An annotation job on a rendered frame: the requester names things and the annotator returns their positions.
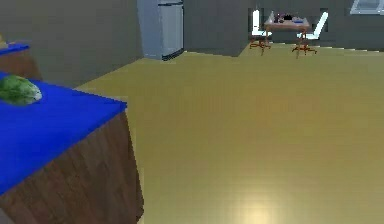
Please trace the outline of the blue topped wooden counter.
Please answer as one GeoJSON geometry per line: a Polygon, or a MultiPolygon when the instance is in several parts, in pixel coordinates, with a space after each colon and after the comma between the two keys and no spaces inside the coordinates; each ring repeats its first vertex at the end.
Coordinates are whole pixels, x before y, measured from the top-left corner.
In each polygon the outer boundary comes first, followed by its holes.
{"type": "Polygon", "coordinates": [[[0,101],[0,224],[138,224],[126,103],[36,85],[32,104],[0,101]]]}

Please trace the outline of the white chair with orange base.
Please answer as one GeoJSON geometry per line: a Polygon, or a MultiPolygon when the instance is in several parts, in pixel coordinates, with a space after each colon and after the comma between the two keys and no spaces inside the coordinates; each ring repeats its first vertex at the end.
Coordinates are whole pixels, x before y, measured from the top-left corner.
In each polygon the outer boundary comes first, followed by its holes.
{"type": "Polygon", "coordinates": [[[249,48],[261,49],[261,55],[264,55],[266,48],[270,49],[271,46],[267,44],[271,32],[260,29],[260,11],[258,9],[252,12],[252,31],[250,36],[249,48]]]}
{"type": "Polygon", "coordinates": [[[323,30],[323,27],[325,23],[327,22],[329,14],[327,12],[323,12],[319,21],[317,22],[315,29],[308,33],[305,28],[302,29],[300,33],[296,35],[299,42],[298,44],[292,49],[292,51],[296,51],[296,56],[299,56],[299,52],[303,51],[304,54],[307,54],[308,52],[313,52],[314,54],[317,53],[317,51],[309,46],[309,42],[312,40],[318,40],[320,37],[320,34],[323,30]]]}

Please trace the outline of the blue topped wooden cabinet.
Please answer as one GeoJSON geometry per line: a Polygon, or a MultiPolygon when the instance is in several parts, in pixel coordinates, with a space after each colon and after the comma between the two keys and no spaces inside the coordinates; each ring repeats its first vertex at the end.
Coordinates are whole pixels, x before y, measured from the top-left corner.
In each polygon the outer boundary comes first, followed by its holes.
{"type": "Polygon", "coordinates": [[[41,80],[42,75],[29,49],[30,46],[23,43],[0,44],[0,71],[41,80]]]}

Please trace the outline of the green lettuce head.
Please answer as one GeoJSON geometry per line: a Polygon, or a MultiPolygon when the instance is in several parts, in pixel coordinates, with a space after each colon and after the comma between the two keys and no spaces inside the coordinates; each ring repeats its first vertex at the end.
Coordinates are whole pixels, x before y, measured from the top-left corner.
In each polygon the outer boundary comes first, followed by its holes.
{"type": "Polygon", "coordinates": [[[8,75],[0,79],[0,100],[25,106],[42,99],[41,90],[26,78],[8,75]]]}

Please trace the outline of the white framed window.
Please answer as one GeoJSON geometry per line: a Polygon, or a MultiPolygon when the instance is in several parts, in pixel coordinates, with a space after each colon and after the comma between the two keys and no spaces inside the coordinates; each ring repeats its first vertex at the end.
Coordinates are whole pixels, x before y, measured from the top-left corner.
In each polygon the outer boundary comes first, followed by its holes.
{"type": "Polygon", "coordinates": [[[352,15],[384,15],[384,0],[354,0],[352,15]]]}

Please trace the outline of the small wooden table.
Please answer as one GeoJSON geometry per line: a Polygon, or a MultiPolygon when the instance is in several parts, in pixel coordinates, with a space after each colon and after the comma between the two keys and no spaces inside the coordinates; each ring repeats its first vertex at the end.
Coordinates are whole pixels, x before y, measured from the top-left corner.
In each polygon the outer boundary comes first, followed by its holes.
{"type": "Polygon", "coordinates": [[[272,32],[275,30],[293,30],[297,32],[301,32],[303,28],[305,28],[307,31],[310,28],[310,24],[307,21],[306,18],[303,19],[295,19],[295,20],[287,20],[283,21],[282,23],[274,23],[274,15],[271,14],[266,22],[264,23],[265,31],[272,32]],[[295,20],[303,20],[302,24],[295,24],[293,21],[295,20]]]}

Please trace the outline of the pale grey fridge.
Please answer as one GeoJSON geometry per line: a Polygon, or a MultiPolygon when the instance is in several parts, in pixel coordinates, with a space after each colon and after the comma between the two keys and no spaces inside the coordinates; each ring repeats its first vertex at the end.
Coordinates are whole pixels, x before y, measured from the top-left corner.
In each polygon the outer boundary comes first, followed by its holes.
{"type": "Polygon", "coordinates": [[[184,1],[137,0],[143,56],[168,61],[184,52],[184,1]]]}

